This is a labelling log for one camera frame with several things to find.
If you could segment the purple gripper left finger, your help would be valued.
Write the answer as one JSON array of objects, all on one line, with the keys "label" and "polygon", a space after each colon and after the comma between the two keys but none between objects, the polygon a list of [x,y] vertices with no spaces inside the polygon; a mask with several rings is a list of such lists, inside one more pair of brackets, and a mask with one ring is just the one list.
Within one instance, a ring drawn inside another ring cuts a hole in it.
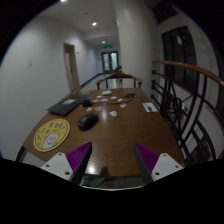
[{"label": "purple gripper left finger", "polygon": [[88,142],[66,154],[57,153],[42,166],[42,169],[79,185],[91,154],[92,143]]}]

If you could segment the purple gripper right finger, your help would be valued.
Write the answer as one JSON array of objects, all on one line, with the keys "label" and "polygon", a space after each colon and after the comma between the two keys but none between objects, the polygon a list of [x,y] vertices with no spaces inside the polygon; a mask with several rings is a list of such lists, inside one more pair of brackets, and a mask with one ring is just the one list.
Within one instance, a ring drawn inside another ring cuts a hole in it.
[{"label": "purple gripper right finger", "polygon": [[145,185],[182,169],[169,154],[158,154],[139,143],[134,144],[133,153]]}]

